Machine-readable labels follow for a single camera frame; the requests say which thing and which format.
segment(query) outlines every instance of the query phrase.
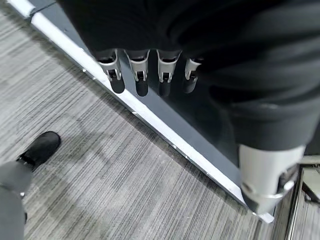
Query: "black shoe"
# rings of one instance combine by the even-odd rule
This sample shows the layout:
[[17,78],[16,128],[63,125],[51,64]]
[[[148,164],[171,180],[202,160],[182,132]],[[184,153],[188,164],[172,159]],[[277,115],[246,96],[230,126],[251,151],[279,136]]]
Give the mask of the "black shoe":
[[47,131],[38,136],[22,153],[18,161],[24,161],[36,170],[44,164],[59,148],[61,143],[60,136],[54,131]]

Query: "person's leg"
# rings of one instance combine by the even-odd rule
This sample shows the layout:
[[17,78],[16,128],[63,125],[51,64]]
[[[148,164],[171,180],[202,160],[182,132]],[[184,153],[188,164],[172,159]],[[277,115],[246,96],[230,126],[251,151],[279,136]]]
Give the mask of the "person's leg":
[[37,137],[17,161],[0,165],[0,237],[23,240],[26,214],[21,193],[25,193],[33,171],[45,163],[58,149],[60,137],[49,131]]

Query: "robotic finger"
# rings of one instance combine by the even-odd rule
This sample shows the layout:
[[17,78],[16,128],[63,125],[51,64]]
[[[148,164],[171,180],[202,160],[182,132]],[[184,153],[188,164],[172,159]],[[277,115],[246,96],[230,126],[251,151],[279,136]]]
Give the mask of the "robotic finger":
[[144,97],[148,93],[148,57],[150,50],[132,51],[126,50],[130,67],[135,80],[135,89],[139,96]]
[[170,94],[171,80],[175,72],[176,64],[181,51],[157,50],[158,75],[159,75],[159,96],[167,97]]
[[197,67],[201,65],[202,59],[189,58],[185,64],[184,75],[185,79],[182,81],[182,91],[186,94],[191,93],[195,87],[198,80],[196,73]]
[[125,90],[125,82],[121,73],[118,50],[113,49],[109,56],[98,59],[98,63],[107,75],[112,90],[117,94],[121,94]]

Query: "white trim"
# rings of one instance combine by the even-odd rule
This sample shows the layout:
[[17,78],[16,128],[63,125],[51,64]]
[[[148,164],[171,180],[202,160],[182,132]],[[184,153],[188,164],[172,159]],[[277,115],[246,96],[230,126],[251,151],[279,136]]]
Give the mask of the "white trim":
[[[42,13],[36,13],[32,18],[33,24],[39,31],[46,35],[53,43],[61,48],[67,55],[90,73],[96,81],[99,81],[106,88],[112,91],[107,76],[103,72],[99,64],[90,57],[83,49],[76,45],[62,31],[60,31],[52,22],[50,22]],[[129,91],[124,90],[121,94],[116,94],[116,98],[124,102],[137,115],[144,119],[148,124],[154,127],[165,138],[167,138],[176,148],[180,149],[192,162],[198,165],[204,172],[220,183],[239,201],[244,203],[240,188],[225,176],[220,170],[212,165],[204,156],[189,145],[183,138],[168,127],[160,118],[158,118],[146,105],[140,102]],[[259,216],[266,223],[271,223],[274,217],[269,213]]]
[[35,6],[28,0],[7,0],[8,4],[14,7],[25,19],[30,17],[30,14]]

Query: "black fingertip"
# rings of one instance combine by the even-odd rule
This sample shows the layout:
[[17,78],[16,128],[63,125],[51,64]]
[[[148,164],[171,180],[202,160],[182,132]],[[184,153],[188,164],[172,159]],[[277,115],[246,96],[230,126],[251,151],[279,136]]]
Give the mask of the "black fingertip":
[[112,80],[110,83],[111,83],[112,90],[116,94],[121,94],[124,92],[125,82],[123,78],[121,78],[121,80]]
[[168,97],[170,94],[171,83],[170,82],[160,82],[159,83],[159,96]]
[[135,81],[136,93],[140,97],[144,97],[148,94],[148,83],[147,81]]

